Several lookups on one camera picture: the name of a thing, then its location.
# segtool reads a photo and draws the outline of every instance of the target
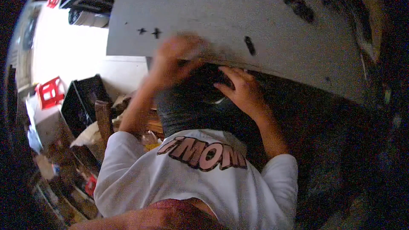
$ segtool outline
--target floor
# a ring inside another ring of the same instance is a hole
[[[60,76],[66,91],[72,80],[99,73],[113,100],[136,90],[147,74],[145,57],[106,56],[107,39],[108,28],[69,25],[67,9],[44,7],[34,36],[32,82]]]

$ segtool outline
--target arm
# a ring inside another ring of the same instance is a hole
[[[235,90],[224,84],[214,84],[214,86],[256,122],[263,139],[264,150],[269,159],[280,154],[287,154],[287,145],[281,136],[271,109],[264,102],[254,77],[242,69],[229,67],[220,67],[219,69],[231,79]]]
[[[235,90],[222,84],[215,84],[215,87],[249,115],[260,130],[264,150],[270,158],[261,175],[283,212],[281,223],[291,226],[297,203],[297,161],[288,154],[279,126],[271,109],[266,105],[254,77],[241,69],[228,67],[219,69],[232,80]]]
[[[148,111],[158,91],[158,87],[153,81],[152,78],[148,77],[142,83],[127,107],[119,131],[126,131],[136,137],[145,131]]]
[[[177,84],[197,68],[201,62],[191,61],[178,67],[179,59],[184,59],[205,41],[193,34],[181,34],[167,39],[157,50],[149,76],[132,99],[120,124],[120,131],[133,135],[145,131],[147,114],[156,93]]]

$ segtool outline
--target black plastic crate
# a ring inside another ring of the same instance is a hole
[[[96,121],[95,101],[112,102],[100,75],[84,80],[74,80],[69,85],[61,113],[75,138]]]

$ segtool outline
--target white t-shirt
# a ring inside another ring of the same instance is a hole
[[[108,141],[94,191],[104,217],[163,199],[198,198],[230,229],[292,229],[297,202],[297,162],[283,154],[260,174],[232,134],[186,130],[145,153],[131,134]]]

